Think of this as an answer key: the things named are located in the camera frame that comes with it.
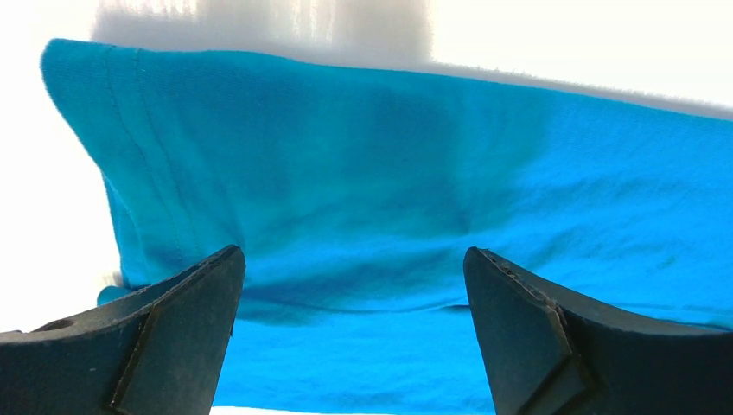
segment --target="white surface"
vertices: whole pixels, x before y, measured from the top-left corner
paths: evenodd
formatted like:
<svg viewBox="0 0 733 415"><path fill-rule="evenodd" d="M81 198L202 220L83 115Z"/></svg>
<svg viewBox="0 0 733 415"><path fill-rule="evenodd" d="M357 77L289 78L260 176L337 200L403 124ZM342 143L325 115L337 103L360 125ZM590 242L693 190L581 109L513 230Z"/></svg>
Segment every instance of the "white surface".
<svg viewBox="0 0 733 415"><path fill-rule="evenodd" d="M99 174L41 83L39 57L52 37L469 73L450 64L486 79L595 86L733 118L733 10L719 0L15 0L0 8L0 332L93 307L110 281L102 276L118 265Z"/></svg>

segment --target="blue fabric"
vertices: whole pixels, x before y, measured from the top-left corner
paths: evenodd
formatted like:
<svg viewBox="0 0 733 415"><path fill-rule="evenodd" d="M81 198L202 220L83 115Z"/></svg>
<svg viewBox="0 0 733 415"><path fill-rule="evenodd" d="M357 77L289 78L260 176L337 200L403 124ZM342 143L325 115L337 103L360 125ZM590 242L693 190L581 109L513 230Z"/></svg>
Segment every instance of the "blue fabric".
<svg viewBox="0 0 733 415"><path fill-rule="evenodd" d="M129 289L244 247L216 405L490 413L470 246L733 327L730 121L245 52L57 40L42 71L104 175Z"/></svg>

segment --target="white background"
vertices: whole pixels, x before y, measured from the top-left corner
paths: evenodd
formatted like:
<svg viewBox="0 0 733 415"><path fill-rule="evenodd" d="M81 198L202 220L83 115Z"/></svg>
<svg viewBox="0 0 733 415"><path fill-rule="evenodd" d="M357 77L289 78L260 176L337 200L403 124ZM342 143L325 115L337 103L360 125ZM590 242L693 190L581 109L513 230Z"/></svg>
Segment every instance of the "white background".
<svg viewBox="0 0 733 415"><path fill-rule="evenodd" d="M41 82L40 54L53 37L145 48L234 48L424 72L451 73L438 65L450 64L480 68L486 79L569 91L593 86L598 90L583 91L614 97L608 90L617 91L628 100L733 118L733 10L728 3L2 2L0 332L35 329L93 307L118 266L99 173Z"/></svg>

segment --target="seam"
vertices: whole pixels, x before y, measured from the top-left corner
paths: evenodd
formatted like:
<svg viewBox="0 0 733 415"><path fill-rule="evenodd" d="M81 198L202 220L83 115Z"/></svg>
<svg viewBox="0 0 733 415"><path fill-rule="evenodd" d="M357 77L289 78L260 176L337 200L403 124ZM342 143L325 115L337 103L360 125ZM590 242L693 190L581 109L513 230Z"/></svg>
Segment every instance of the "seam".
<svg viewBox="0 0 733 415"><path fill-rule="evenodd" d="M102 60L103 66L105 68L105 77L106 77L106 81L107 81L107 92L110 95L110 100L112 102L112 108L113 108L113 110L115 112L115 115L117 115L118 121L119 121L120 125L122 126L122 129L123 129L125 135L128 137L128 139L130 140L130 142L135 145L135 148L137 149L137 152L139 153L140 157L143 159L143 165L144 165L144 168L145 168L145 172L148 174L148 177L150 179L150 183L153 185L153 189L156 191L156 196L157 196L158 200L160 201L161 206L163 207L163 209L165 210L166 214L169 217L171 226L173 227L174 238L175 238L175 249L176 249L176 252L178 253L178 256L177 256L178 262L179 262L179 264L182 265L183 256L182 256L182 252L181 252L181 241L180 241L180 237L179 237L178 228L175 225L175 222L173 221L172 215L170 213L170 209L168 208L168 206L165 203L163 203L163 197L160 194L160 189L158 188L158 186L156 184L156 181L153 178L152 173L150 172L150 163L148 162L148 158L145 156L145 153L143 152L143 149L140 147L140 144L137 141L135 141L135 138L132 136L132 133L130 132L130 129L127 128L127 125L124 123L124 120L122 118L122 112L119 109L119 105L118 105L117 99L115 98L114 91L112 90L112 79L110 78L110 70L109 70L108 60L109 60L109 55L112 52L112 49L113 48L115 48L115 47L114 46L110 46L109 48L107 48L107 50L105 51L104 59ZM150 276L150 268L149 268L149 264L148 264L147 259L145 259L144 264L145 264L145 272L147 273L147 277L149 277Z"/></svg>
<svg viewBox="0 0 733 415"><path fill-rule="evenodd" d="M174 183L174 189L175 189L175 195L178 198L178 202L183 207L183 212L186 214L186 220L188 221L188 224L191 226L191 233L193 236L193 242L194 242L194 249L196 251L196 254L198 256L203 256L203 252L201 251L201 246L199 244L199 237L196 234L196 228L194 226L194 219L191 217L191 211L188 208L188 204L184 202L183 197L181 196L181 186L178 184L178 181L175 179L175 175L173 172L172 163L170 161L170 155L165 150L165 147L163 146L163 142L161 141L160 137L156 133L156 129L153 125L153 117L150 114L150 109L148 107L148 103L145 100L145 96L143 95L143 88L140 87L140 49L135 50L135 88L137 88L137 94L140 96L140 104L143 107L143 111L145 112L145 117L148 120L148 126L150 128L150 133L153 136L153 138L156 140L156 144L160 151L163 153L163 156L165 157L165 163L166 167L168 169L168 172L170 174L170 178L173 180Z"/></svg>

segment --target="stitching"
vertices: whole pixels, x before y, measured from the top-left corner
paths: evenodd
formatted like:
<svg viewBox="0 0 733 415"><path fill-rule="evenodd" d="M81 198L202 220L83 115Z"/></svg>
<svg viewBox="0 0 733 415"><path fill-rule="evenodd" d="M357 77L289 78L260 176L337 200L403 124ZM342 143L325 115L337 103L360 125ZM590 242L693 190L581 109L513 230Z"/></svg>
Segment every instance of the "stitching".
<svg viewBox="0 0 733 415"><path fill-rule="evenodd" d="M158 148L165 156L165 163L168 167L168 172L170 173L171 179L173 179L174 183L174 189L175 194L178 197L179 203L181 203L181 206L183 207L183 212L186 214L186 219L188 220L188 224L191 226L191 233L193 236L193 242L194 242L194 249L196 250L196 254L199 256L203 256L203 252L201 252L201 246L199 245L199 238L198 235L196 235L196 229L194 227L194 220L191 217L191 212L188 209L188 205L184 203L183 197L181 196L181 187L178 184L178 181L175 179L175 175L173 172L172 163L170 161L170 155L165 150L165 147L163 146L163 142L161 142L160 137L156 134L155 127L153 125L153 117L150 115L150 109L148 107L148 103L145 100L145 96L143 94L143 88L140 87L140 49L135 50L135 87L137 88L137 94L140 96L140 103L143 107L143 110L145 111L145 117L148 119L148 126L150 128L150 132L152 133L153 138L156 140L156 144L158 145Z"/></svg>
<svg viewBox="0 0 733 415"><path fill-rule="evenodd" d="M140 144L137 141L135 141L135 138L132 136L132 133L130 132L130 129L128 129L127 128L127 125L124 123L124 120L122 118L122 112L119 110L118 102L115 99L114 92L112 91L112 80L110 78L110 70L109 70L109 66L108 66L108 60L109 60L109 55L112 52L112 49L113 48L114 48L113 46L110 46L109 48L107 48L107 50L105 52L104 59L102 60L103 66L105 68L105 77L106 77L106 80L107 80L107 92L110 94L110 100L112 101L112 108L115 111L115 115L117 115L118 121L119 121L120 125L122 126L122 129L123 129L125 135L130 139L130 142L135 145L135 147L137 148L137 152L140 154L140 157L143 159L143 164L144 164L144 167L145 167L145 171L148 173L148 177L150 178L150 183L152 183L153 188L156 191L156 195L157 195L158 199L160 200L161 206L163 207L163 209L165 209L166 214L171 219L170 222L171 222L171 224L173 226L173 230L174 230L175 249L176 249L176 251L178 253L178 262L180 264L182 264L183 256L182 256L182 253L181 253L181 242L179 240L179 231L178 231L178 228L175 225L175 222L172 220L172 215L170 214L170 210L169 210L168 206L165 203L163 203L163 198L160 195L160 189L157 187L157 184L156 184L155 180L153 179L153 175L150 172L150 164L148 162L147 157L145 156L145 153L143 152L143 149L140 147ZM144 261L144 263L145 263L145 271L146 271L147 275L149 276L150 275L150 268L149 268L148 261L146 260L146 261Z"/></svg>

